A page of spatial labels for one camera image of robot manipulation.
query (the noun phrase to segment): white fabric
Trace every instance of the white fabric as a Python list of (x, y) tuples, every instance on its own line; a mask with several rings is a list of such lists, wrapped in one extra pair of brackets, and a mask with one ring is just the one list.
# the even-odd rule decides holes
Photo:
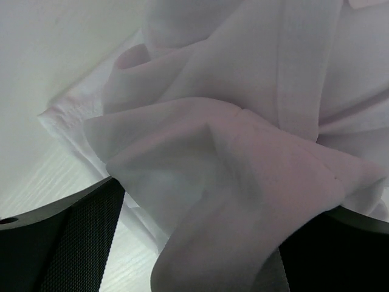
[[(288, 9), (326, 18), (313, 27), (295, 19), (285, 32)], [(388, 4), (353, 10), (341, 0), (149, 1), (145, 45), (119, 58), (104, 115), (85, 132), (109, 174), (170, 237), (153, 291), (248, 291), (266, 258), (314, 216), (339, 204), (373, 213), (389, 165), (388, 120), (372, 116), (387, 101), (388, 15)], [(285, 113), (280, 57), (295, 33), (310, 41), (295, 42), (301, 55), (284, 60), (305, 78), (286, 74), (293, 92), (284, 93), (303, 111)], [(299, 71), (317, 52), (316, 77)], [(294, 119), (279, 125), (280, 114)]]
[[(108, 176), (103, 163), (89, 146), (85, 135), (84, 121), (103, 114), (102, 89), (107, 82), (116, 59), (130, 47), (142, 43), (142, 33), (138, 31), (110, 54), (86, 78), (71, 88), (65, 95), (54, 100), (50, 107), (38, 116), (42, 126), (71, 153), (73, 153), (92, 174), (97, 183)], [(120, 220), (143, 244), (160, 252), (167, 237), (162, 234), (150, 216), (126, 193)]]

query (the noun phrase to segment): black mesh fabric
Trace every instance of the black mesh fabric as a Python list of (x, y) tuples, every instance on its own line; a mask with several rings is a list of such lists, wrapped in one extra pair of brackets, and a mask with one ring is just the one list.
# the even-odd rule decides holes
[(111, 180), (71, 207), (38, 291), (99, 290), (123, 195), (120, 184)]

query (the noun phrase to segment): white cloth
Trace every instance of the white cloth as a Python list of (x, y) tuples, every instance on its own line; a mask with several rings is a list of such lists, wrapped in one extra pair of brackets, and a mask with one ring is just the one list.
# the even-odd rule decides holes
[[(53, 100), (48, 109), (38, 116), (42, 126), (87, 167), (91, 174), (91, 184), (106, 178), (108, 173), (105, 163), (96, 156), (85, 138), (84, 121), (103, 114), (102, 89), (115, 61), (126, 50), (142, 42), (142, 33), (138, 31), (86, 78), (59, 99)], [(144, 245), (156, 253), (162, 250), (168, 240), (150, 216), (127, 193), (120, 220)]]
[(149, 1), (145, 45), (118, 59), (85, 132), (170, 237), (153, 291), (248, 291), (314, 216), (372, 213), (389, 165), (376, 115), (389, 109), (388, 15), (341, 0)]

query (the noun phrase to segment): hole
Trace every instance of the hole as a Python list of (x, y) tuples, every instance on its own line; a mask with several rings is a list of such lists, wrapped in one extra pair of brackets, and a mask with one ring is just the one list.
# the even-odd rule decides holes
[(13, 222), (16, 222), (16, 221), (18, 221), (17, 218), (10, 217), (10, 218), (6, 218), (6, 219), (3, 219), (3, 220), (0, 220), (0, 224), (9, 224), (9, 223), (13, 223)]

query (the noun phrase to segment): white wooden surface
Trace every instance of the white wooden surface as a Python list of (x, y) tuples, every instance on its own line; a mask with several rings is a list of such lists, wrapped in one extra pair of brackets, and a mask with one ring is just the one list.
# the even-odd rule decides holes
[[(0, 217), (91, 184), (36, 115), (139, 27), (142, 2), (0, 1)], [(119, 223), (101, 291), (149, 291), (155, 259)]]

